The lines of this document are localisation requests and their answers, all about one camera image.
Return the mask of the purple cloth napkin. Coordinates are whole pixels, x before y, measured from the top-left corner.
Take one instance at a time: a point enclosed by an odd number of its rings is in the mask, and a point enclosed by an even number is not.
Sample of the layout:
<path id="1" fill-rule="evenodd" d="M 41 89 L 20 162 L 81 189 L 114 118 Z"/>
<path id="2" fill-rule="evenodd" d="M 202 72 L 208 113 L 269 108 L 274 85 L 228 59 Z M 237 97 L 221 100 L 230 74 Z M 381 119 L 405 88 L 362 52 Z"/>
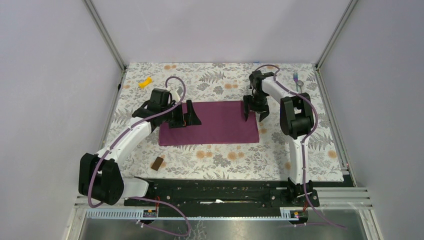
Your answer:
<path id="1" fill-rule="evenodd" d="M 242 101 L 193 102 L 201 125 L 170 128 L 168 123 L 159 127 L 160 146 L 202 144 L 250 144 L 260 141 L 254 112 L 244 117 Z"/>

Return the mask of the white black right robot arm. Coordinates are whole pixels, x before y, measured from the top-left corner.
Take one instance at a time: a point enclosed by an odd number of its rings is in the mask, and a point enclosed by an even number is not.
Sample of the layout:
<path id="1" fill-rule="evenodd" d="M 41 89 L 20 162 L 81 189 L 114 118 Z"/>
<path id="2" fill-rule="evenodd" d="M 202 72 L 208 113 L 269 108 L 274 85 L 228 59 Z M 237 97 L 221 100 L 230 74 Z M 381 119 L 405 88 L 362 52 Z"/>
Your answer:
<path id="1" fill-rule="evenodd" d="M 288 137 L 291 163 L 288 179 L 292 189 L 287 191 L 286 198 L 291 205 L 299 206 L 307 199 L 305 190 L 299 186 L 307 189 L 311 185 L 307 146 L 316 125 L 310 96 L 285 87 L 273 72 L 255 70 L 248 79 L 251 94 L 243 96 L 245 120 L 249 119 L 250 112 L 258 113 L 259 120 L 264 120 L 270 114 L 268 97 L 279 103 L 279 125 Z"/>

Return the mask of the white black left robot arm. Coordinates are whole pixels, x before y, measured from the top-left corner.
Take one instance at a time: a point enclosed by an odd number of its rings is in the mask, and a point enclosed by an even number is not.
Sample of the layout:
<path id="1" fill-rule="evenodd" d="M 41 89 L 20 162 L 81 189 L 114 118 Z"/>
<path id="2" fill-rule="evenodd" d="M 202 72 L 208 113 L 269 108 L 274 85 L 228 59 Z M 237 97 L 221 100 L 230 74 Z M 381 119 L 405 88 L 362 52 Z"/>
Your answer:
<path id="1" fill-rule="evenodd" d="M 89 205 L 114 205 L 121 198 L 136 199 L 144 206 L 152 204 L 155 192 L 147 180 L 123 177 L 120 168 L 136 146 L 162 124 L 170 128 L 199 126 L 193 102 L 183 102 L 185 93 L 155 88 L 149 100 L 135 110 L 121 133 L 95 154 L 85 153 L 80 159 L 78 192 L 89 197 Z"/>

